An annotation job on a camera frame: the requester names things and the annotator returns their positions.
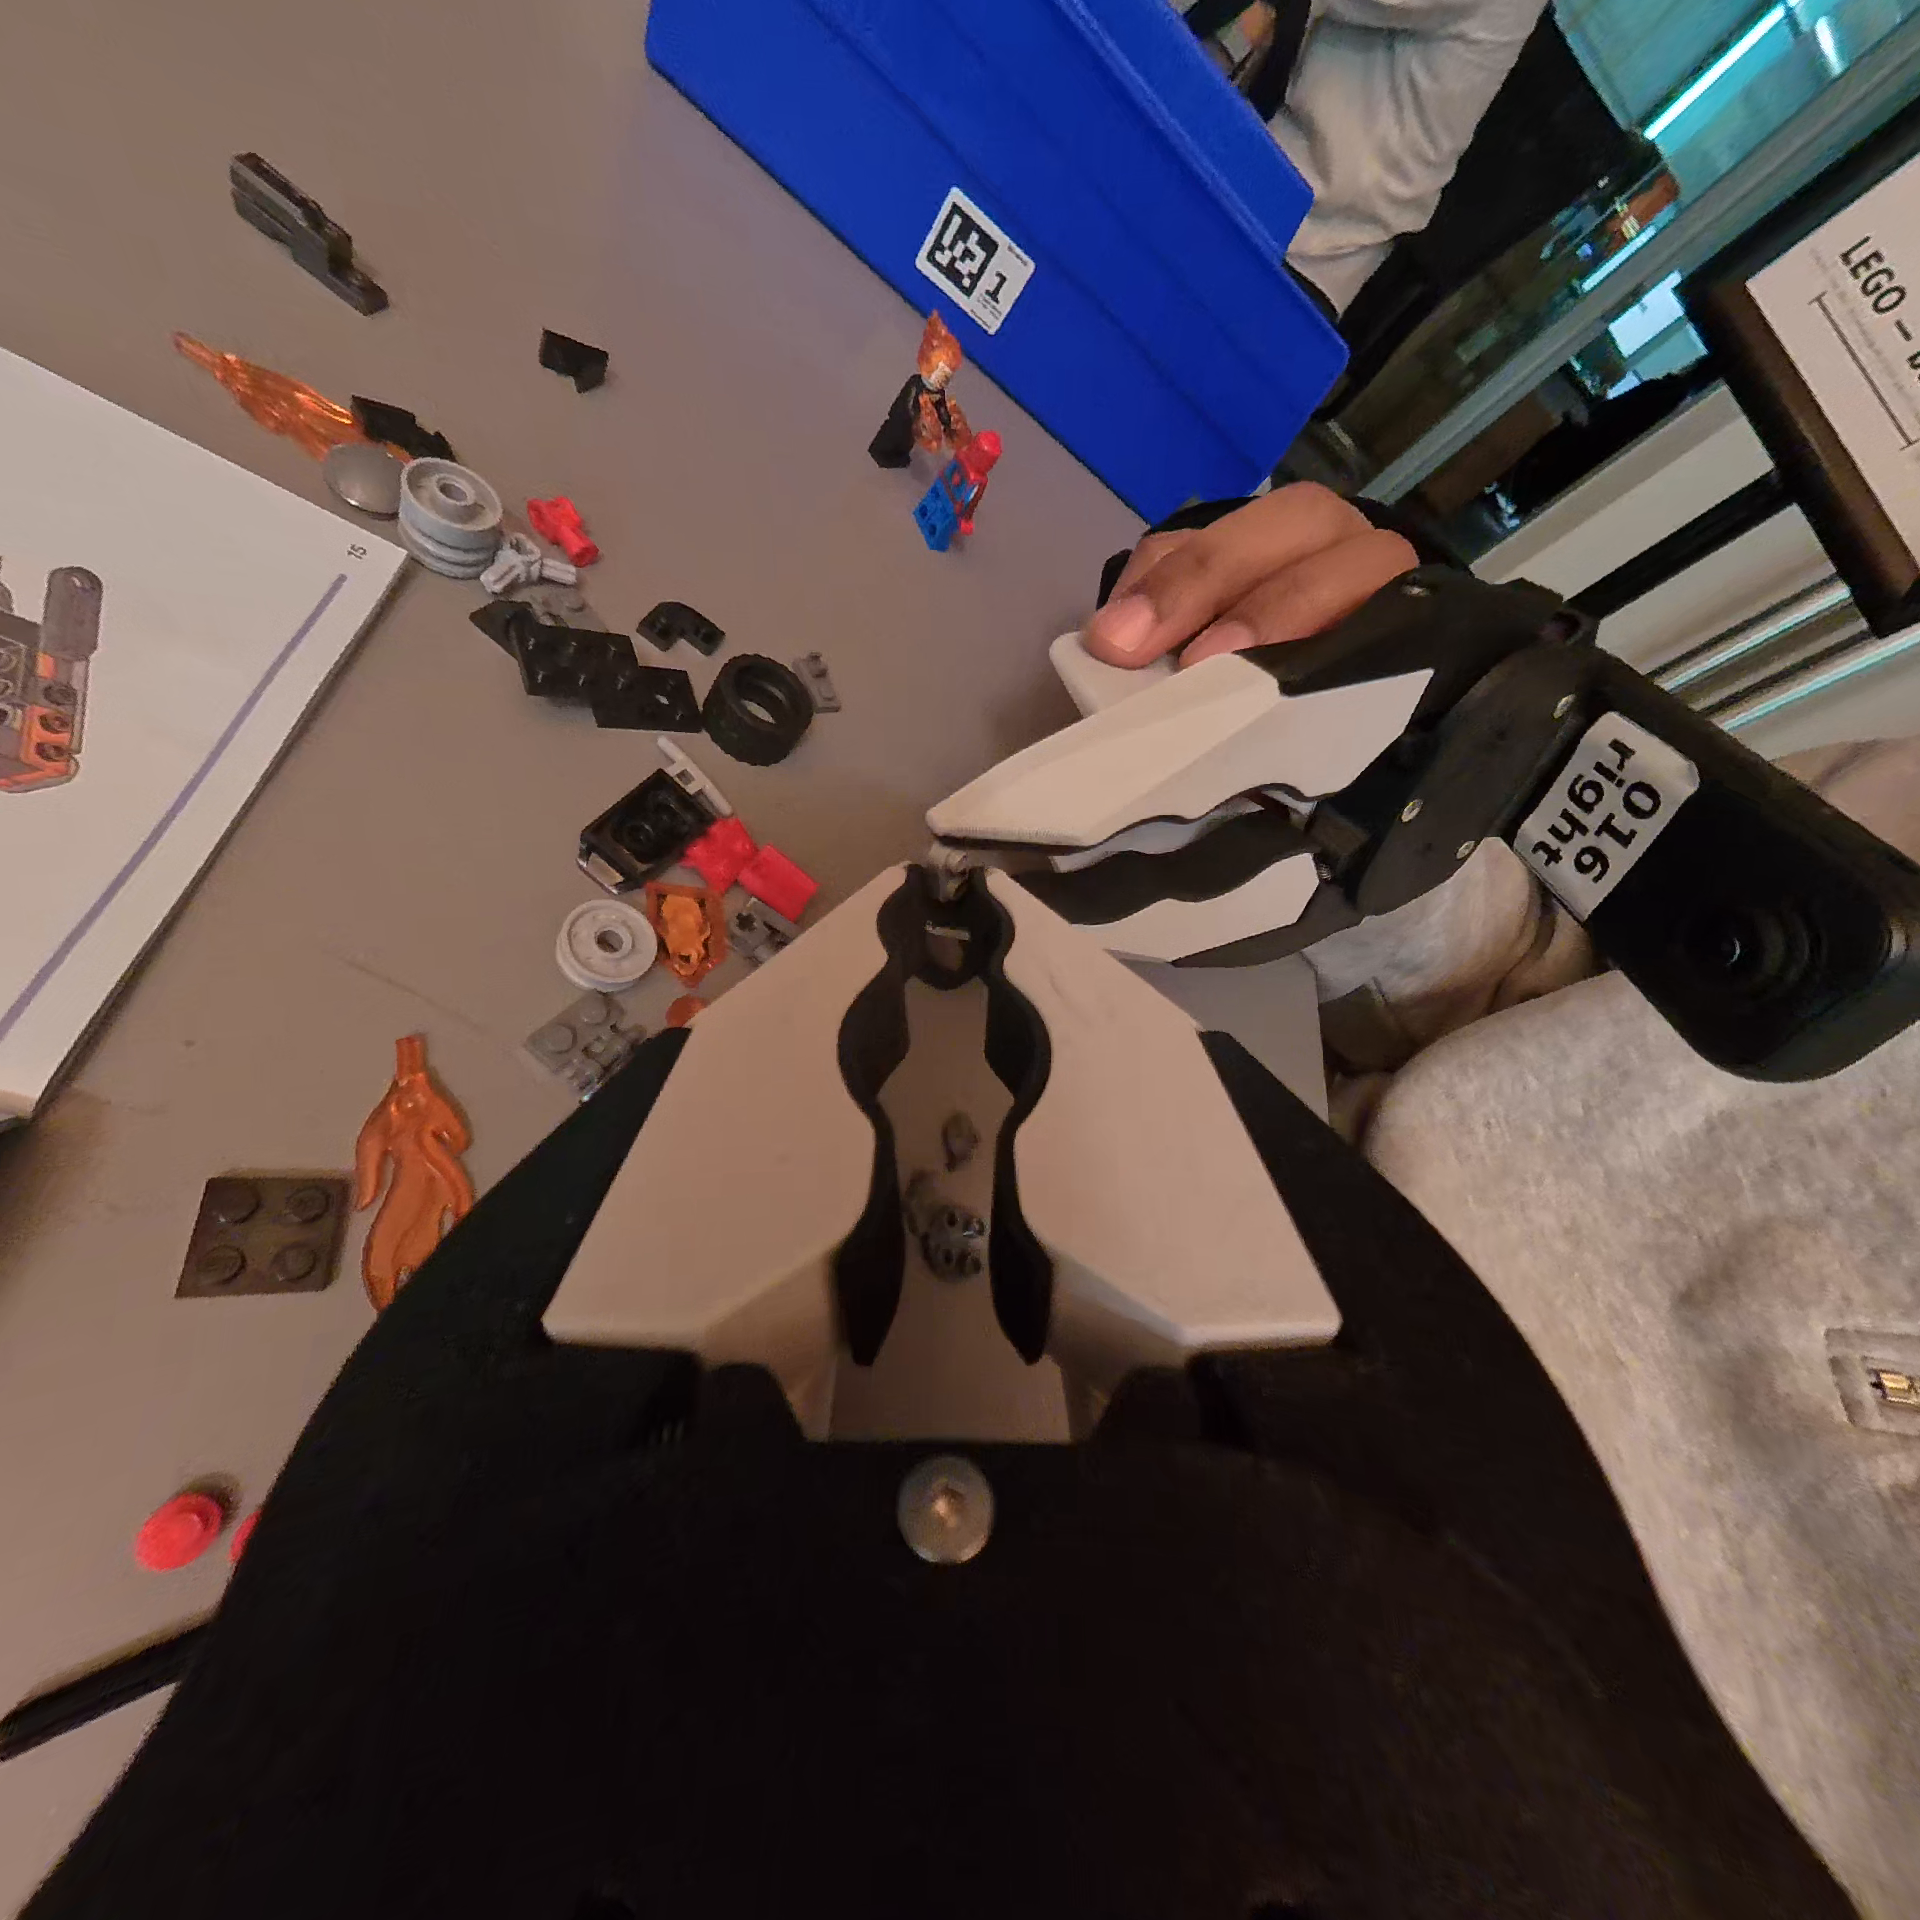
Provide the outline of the lego instruction booklet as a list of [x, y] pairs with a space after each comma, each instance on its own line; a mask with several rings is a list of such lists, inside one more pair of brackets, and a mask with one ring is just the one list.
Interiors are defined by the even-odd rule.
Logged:
[[3, 353], [3, 1114], [28, 1122], [407, 567]]

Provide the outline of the person's right forearm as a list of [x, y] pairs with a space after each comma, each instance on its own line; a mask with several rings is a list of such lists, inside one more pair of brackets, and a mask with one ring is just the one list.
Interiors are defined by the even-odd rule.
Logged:
[[1577, 918], [1502, 842], [1428, 894], [1305, 950], [1329, 1067], [1398, 1072], [1428, 1045], [1601, 971]]

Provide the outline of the blue plastic bin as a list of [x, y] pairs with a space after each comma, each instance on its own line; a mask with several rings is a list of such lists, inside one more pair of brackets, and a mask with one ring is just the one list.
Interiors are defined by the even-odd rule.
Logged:
[[681, 95], [1146, 520], [1268, 478], [1347, 366], [1313, 205], [1161, 2], [658, 2]]

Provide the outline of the flame head lego minifigure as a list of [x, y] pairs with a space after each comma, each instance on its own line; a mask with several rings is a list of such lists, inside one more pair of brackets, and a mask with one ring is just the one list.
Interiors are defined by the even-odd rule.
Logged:
[[898, 471], [912, 464], [922, 449], [944, 458], [970, 439], [970, 419], [952, 394], [955, 371], [966, 366], [966, 352], [946, 320], [929, 312], [918, 352], [914, 371], [906, 378], [873, 432], [868, 458], [882, 471]]

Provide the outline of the black square lego plate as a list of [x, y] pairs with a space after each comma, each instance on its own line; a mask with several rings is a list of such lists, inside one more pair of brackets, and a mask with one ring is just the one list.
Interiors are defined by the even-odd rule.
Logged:
[[199, 1199], [179, 1301], [292, 1298], [340, 1272], [352, 1178], [313, 1170], [230, 1170]]

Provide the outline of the orange transparent lego flame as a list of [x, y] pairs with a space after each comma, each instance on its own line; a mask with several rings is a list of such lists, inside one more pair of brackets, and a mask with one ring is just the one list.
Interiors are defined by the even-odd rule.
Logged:
[[371, 1211], [361, 1272], [374, 1311], [388, 1309], [475, 1199], [464, 1109], [434, 1073], [426, 1037], [396, 1040], [394, 1079], [352, 1154], [354, 1209]]
[[188, 330], [175, 330], [171, 347], [207, 371], [248, 418], [316, 461], [336, 448], [368, 442], [351, 406], [290, 374], [217, 349]]

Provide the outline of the grey lego wheel hub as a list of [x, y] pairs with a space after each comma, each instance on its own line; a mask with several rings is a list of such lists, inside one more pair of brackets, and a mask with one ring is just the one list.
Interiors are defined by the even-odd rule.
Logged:
[[478, 471], [443, 457], [401, 471], [398, 529], [410, 553], [452, 579], [478, 579], [506, 538], [502, 493]]
[[654, 922], [617, 898], [572, 906], [555, 938], [561, 971], [580, 992], [620, 994], [636, 986], [658, 960]]

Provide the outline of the framed sign with marker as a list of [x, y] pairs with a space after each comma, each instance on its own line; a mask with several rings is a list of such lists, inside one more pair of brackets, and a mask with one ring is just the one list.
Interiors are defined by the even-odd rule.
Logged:
[[1838, 159], [1683, 279], [1787, 501], [1863, 624], [1919, 611], [1919, 158]]

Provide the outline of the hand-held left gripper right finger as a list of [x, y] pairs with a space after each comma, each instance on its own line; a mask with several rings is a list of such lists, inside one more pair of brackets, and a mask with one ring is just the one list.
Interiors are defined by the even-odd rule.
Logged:
[[993, 904], [991, 1062], [999, 1322], [1063, 1378], [1086, 1437], [1132, 1373], [1327, 1347], [1339, 1307], [1209, 1051], [1174, 998], [1012, 874]]

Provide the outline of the person's right hand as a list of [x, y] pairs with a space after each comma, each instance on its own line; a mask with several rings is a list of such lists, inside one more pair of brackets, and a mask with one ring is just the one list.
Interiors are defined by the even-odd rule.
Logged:
[[1120, 669], [1201, 665], [1316, 635], [1422, 562], [1369, 505], [1284, 482], [1144, 535], [1105, 575], [1082, 642]]

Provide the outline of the black hollow lego brick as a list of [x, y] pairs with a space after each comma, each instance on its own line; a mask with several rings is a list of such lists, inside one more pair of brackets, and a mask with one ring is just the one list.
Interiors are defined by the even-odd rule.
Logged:
[[598, 814], [578, 839], [580, 872], [611, 895], [632, 895], [675, 869], [723, 814], [671, 773], [651, 773]]

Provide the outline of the black long lego technic piece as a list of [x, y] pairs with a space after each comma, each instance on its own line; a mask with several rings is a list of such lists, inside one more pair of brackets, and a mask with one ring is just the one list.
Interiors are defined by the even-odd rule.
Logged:
[[347, 229], [322, 202], [306, 197], [283, 170], [254, 151], [230, 159], [233, 209], [289, 254], [295, 265], [364, 317], [392, 306], [388, 293], [368, 274]]

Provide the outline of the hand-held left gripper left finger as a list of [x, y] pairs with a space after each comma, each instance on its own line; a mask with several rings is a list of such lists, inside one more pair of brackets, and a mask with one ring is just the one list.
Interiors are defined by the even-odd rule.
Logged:
[[806, 1437], [828, 1437], [851, 1337], [832, 1256], [854, 1237], [878, 1136], [840, 1029], [887, 950], [882, 869], [683, 1029], [654, 1109], [545, 1309], [566, 1346], [755, 1365]]

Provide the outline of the orange transparent lego skull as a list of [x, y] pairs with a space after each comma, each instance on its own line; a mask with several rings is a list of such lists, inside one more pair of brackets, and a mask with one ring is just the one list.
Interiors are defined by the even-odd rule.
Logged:
[[656, 933], [662, 965], [688, 989], [730, 960], [726, 894], [679, 880], [647, 880], [643, 911]]

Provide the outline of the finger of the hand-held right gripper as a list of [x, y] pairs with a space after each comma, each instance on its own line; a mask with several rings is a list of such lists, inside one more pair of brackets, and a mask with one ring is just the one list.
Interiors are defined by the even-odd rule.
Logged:
[[1216, 656], [996, 762], [938, 802], [929, 829], [955, 848], [1073, 854], [1266, 787], [1316, 802], [1401, 738], [1431, 680], [1419, 666], [1289, 689], [1254, 656]]
[[1036, 895], [1128, 961], [1182, 965], [1282, 935], [1321, 883], [1294, 817], [1153, 819], [1050, 854]]

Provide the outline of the grey small lego plate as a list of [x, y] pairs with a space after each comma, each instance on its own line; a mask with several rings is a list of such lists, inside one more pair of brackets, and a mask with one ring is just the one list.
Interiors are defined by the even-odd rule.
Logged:
[[588, 1102], [647, 1037], [620, 995], [578, 992], [527, 1034], [521, 1054], [578, 1102]]

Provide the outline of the red blue lego minifigure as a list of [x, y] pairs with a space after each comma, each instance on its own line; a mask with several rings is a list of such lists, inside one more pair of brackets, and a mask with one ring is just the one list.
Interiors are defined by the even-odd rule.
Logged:
[[914, 506], [920, 536], [931, 553], [946, 553], [974, 535], [978, 506], [1001, 458], [1001, 433], [970, 437], [938, 471]]

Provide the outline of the black lego rod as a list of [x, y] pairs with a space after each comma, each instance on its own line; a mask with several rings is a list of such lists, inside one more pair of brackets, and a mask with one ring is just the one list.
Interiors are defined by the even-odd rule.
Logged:
[[182, 1683], [210, 1632], [201, 1617], [179, 1632], [136, 1645], [81, 1675], [25, 1695], [3, 1717], [3, 1762]]

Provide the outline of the black wide lego tire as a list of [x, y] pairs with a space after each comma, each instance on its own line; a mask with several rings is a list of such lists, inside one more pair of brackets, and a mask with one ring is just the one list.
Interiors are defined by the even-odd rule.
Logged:
[[808, 735], [817, 706], [800, 672], [770, 656], [726, 661], [705, 694], [713, 746], [748, 765], [779, 765]]

